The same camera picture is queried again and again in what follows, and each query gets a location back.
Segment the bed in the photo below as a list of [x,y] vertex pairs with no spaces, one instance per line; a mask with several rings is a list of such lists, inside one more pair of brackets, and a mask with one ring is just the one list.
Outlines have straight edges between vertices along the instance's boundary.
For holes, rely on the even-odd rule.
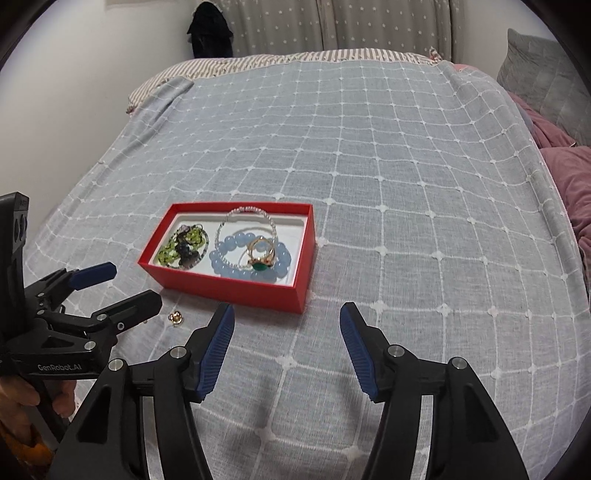
[[[112,261],[116,279],[66,304],[86,315],[161,290],[136,261],[171,203],[311,203],[306,311],[236,307],[217,387],[194,407],[213,477],[361,477],[381,407],[340,337],[352,300],[420,358],[465,357],[543,478],[591,404],[591,316],[568,214],[509,94],[475,69],[383,50],[207,65],[138,93],[118,139],[29,244],[25,283]],[[216,307],[161,294],[161,315],[113,356],[157,358]],[[176,309],[180,326],[167,320]],[[79,382],[79,400],[91,385]],[[425,475],[430,412],[426,401],[413,478]]]

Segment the blue bead bracelet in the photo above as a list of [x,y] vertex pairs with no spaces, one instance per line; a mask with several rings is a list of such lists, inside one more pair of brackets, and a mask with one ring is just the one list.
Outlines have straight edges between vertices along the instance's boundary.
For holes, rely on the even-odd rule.
[[[243,248],[256,238],[254,233],[238,232],[236,235],[228,235],[223,242],[219,242],[216,249],[209,253],[212,261],[213,272],[225,278],[238,280],[251,280],[273,283],[278,278],[285,278],[291,265],[291,254],[283,242],[278,242],[275,248],[276,260],[271,268],[263,271],[239,270],[226,265],[220,257],[228,252],[234,251],[237,247]],[[256,244],[255,249],[259,252],[266,250],[263,242]]]

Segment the gray pillow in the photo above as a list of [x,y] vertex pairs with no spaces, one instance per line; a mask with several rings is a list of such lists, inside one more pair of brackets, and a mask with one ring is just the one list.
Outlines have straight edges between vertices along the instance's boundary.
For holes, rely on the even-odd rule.
[[580,145],[591,146],[591,95],[568,55],[553,40],[508,31],[501,86],[558,125]]

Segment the jewelry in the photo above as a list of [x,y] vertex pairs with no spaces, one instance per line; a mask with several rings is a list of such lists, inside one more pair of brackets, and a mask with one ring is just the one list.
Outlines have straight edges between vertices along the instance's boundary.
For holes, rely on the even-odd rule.
[[189,270],[205,257],[208,246],[209,237],[203,225],[181,225],[168,243],[160,247],[156,258],[165,267]]
[[179,325],[183,322],[183,314],[178,310],[175,310],[170,315],[168,315],[168,319],[173,323],[173,325]]
[[[265,217],[267,219],[267,221],[269,222],[269,225],[271,225],[271,233],[272,233],[272,238],[269,240],[265,237],[260,237],[258,242],[261,241],[261,239],[264,239],[266,243],[268,243],[268,245],[270,246],[269,251],[267,252],[267,255],[265,255],[264,257],[259,257],[259,258],[255,258],[252,255],[252,248],[250,248],[250,243],[252,243],[253,240],[255,240],[254,234],[252,234],[252,237],[249,238],[248,243],[249,243],[249,254],[248,256],[250,257],[250,260],[248,261],[247,265],[238,265],[235,263],[231,263],[228,260],[226,260],[226,253],[228,251],[234,250],[237,246],[237,242],[239,241],[240,243],[242,243],[242,241],[246,238],[246,235],[242,232],[238,232],[236,234],[236,238],[234,237],[229,237],[227,236],[224,239],[223,243],[220,243],[220,232],[222,231],[223,226],[226,224],[226,222],[228,221],[228,219],[234,215],[235,213],[242,213],[242,212],[252,212],[252,213],[257,213],[259,215],[262,215],[263,217]],[[266,270],[268,267],[272,267],[273,266],[273,260],[275,258],[275,243],[277,241],[277,227],[275,227],[275,222],[273,221],[273,219],[269,216],[269,214],[265,211],[262,210],[258,207],[238,207],[238,208],[234,208],[234,210],[231,210],[230,212],[228,212],[228,214],[226,215],[226,217],[224,218],[224,220],[222,221],[222,223],[220,223],[220,226],[217,227],[217,232],[216,232],[216,240],[214,245],[216,246],[217,250],[219,251],[219,258],[221,260],[221,262],[223,264],[225,264],[226,266],[230,267],[230,268],[236,268],[237,270],[249,270],[250,268],[252,268],[253,270],[257,270],[257,271],[262,271],[262,270]]]
[[[255,237],[255,234],[252,232],[238,232],[235,236],[227,236],[220,244],[221,250],[218,249],[209,252],[209,258],[212,262],[213,272],[217,275],[220,275],[221,277],[237,278],[238,280],[262,281],[267,283],[273,283],[278,278],[286,277],[289,266],[291,265],[291,254],[283,242],[277,242],[277,247],[275,249],[275,262],[273,263],[273,266],[263,271],[257,271],[254,268],[252,270],[239,270],[237,268],[228,267],[224,262],[222,262],[222,252],[225,255],[229,250],[233,251],[236,249],[236,247],[245,247],[249,244],[253,244],[256,240],[257,237]],[[258,241],[253,245],[253,247],[253,250],[265,251],[267,249],[267,240],[265,239],[264,242]]]
[[[255,257],[252,254],[252,250],[260,242],[269,244],[269,249],[265,249],[267,254],[264,257]],[[248,255],[248,257],[250,257],[248,264],[252,267],[252,269],[256,270],[257,272],[262,272],[265,271],[267,268],[273,266],[273,263],[275,261],[275,245],[264,236],[258,236],[246,246],[246,254]]]

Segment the curtain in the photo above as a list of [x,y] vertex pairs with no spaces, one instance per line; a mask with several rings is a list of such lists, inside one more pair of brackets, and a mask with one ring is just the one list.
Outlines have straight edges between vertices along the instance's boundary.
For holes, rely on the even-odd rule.
[[236,57],[385,48],[459,61],[462,0],[220,0]]

